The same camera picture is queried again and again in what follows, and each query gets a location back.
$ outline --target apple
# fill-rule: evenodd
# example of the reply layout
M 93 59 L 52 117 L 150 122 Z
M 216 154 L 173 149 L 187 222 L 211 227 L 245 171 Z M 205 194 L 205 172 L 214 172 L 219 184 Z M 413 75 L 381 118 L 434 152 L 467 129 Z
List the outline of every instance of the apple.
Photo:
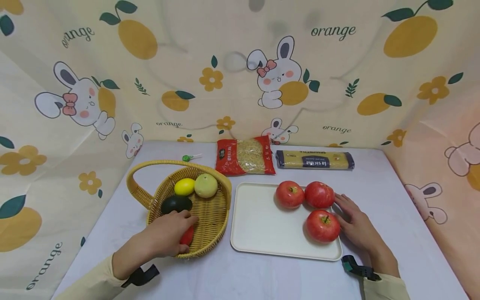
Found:
M 193 226 L 187 229 L 187 231 L 182 235 L 180 239 L 180 244 L 185 244 L 190 246 L 193 240 Z
M 314 208 L 329 208 L 335 200 L 335 193 L 325 183 L 314 181 L 305 188 L 305 200 Z
M 218 182 L 215 177 L 210 174 L 202 174 L 197 177 L 195 180 L 195 185 L 193 187 L 195 193 L 202 198 L 210 198 L 216 194 L 218 189 Z
M 333 242 L 340 234 L 340 223 L 337 218 L 325 210 L 312 211 L 305 225 L 310 237 L 322 243 Z
M 290 209 L 299 207 L 305 200 L 301 186 L 289 180 L 279 184 L 275 196 L 282 207 Z

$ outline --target wicker basket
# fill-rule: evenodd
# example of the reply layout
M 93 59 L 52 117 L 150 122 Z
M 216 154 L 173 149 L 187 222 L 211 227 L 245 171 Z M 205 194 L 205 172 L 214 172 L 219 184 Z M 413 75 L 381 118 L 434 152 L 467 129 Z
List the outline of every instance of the wicker basket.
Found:
M 151 165 L 180 165 L 186 166 L 170 174 L 158 186 L 155 195 L 147 193 L 133 178 L 136 171 Z M 193 180 L 201 174 L 208 173 L 218 181 L 218 190 L 210 199 L 203 199 L 193 193 L 189 196 L 193 203 L 192 215 L 198 216 L 200 220 L 194 227 L 193 241 L 190 245 L 190 252 L 178 254 L 178 258 L 198 257 L 208 253 L 220 241 L 225 233 L 228 222 L 228 212 L 232 197 L 232 184 L 225 176 L 206 166 L 192 164 L 181 160 L 152 160 L 135 166 L 127 175 L 127 187 L 132 196 L 148 209 L 147 225 L 161 216 L 160 206 L 162 202 L 174 194 L 175 183 L 184 178 Z

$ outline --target red pasta bag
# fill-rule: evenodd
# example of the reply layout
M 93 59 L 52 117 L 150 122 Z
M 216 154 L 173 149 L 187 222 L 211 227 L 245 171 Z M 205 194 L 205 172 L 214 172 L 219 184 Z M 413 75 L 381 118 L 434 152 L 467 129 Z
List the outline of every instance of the red pasta bag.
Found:
M 219 140 L 215 169 L 223 175 L 275 174 L 268 135 L 253 139 Z

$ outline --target pink bow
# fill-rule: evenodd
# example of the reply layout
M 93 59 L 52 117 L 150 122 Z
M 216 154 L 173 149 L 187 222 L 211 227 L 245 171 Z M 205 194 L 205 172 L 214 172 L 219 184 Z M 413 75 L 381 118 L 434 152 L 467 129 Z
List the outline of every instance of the pink bow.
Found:
M 140 151 L 141 148 L 142 148 L 142 145 L 140 145 L 140 147 L 138 147 L 138 150 L 135 150 L 135 153 L 133 154 L 133 156 L 137 156 L 137 153 L 138 153 L 138 151 Z
M 78 96 L 77 94 L 63 94 L 63 100 L 65 100 L 65 106 L 62 109 L 62 112 L 66 116 L 74 116 L 77 114 L 77 110 L 75 109 L 75 102 L 77 102 Z
M 267 72 L 270 71 L 271 69 L 275 69 L 275 67 L 276 67 L 276 62 L 274 62 L 273 60 L 269 60 L 267 61 L 267 65 L 264 68 L 257 69 L 257 73 L 258 75 L 260 75 L 260 77 L 264 78 Z

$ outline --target pear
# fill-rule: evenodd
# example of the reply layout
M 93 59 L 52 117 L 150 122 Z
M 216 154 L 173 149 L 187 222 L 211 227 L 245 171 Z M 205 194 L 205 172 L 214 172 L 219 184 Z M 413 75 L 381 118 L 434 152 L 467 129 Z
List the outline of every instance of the pear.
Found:
M 195 193 L 202 198 L 213 197 L 218 189 L 218 182 L 210 174 L 202 174 L 195 180 Z

